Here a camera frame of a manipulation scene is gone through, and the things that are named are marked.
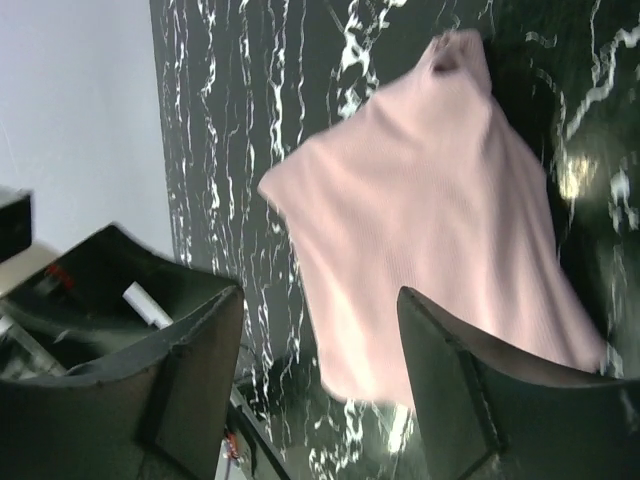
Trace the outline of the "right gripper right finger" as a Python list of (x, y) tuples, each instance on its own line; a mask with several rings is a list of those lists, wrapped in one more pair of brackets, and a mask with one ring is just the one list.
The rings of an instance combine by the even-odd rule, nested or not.
[(397, 313), (431, 478), (638, 478), (638, 380), (544, 360), (409, 287)]

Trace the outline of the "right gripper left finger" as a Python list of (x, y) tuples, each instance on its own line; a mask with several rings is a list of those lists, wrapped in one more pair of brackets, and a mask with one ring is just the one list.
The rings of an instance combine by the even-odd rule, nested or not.
[(211, 479), (244, 292), (109, 225), (1, 301), (5, 479)]

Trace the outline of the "pink tank top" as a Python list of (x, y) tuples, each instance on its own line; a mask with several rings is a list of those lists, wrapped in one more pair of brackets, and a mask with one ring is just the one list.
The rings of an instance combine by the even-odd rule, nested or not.
[(262, 177), (333, 396), (413, 406), (402, 287), (538, 357), (601, 365), (605, 343), (557, 259), (546, 174), (491, 89), (480, 34), (447, 32)]

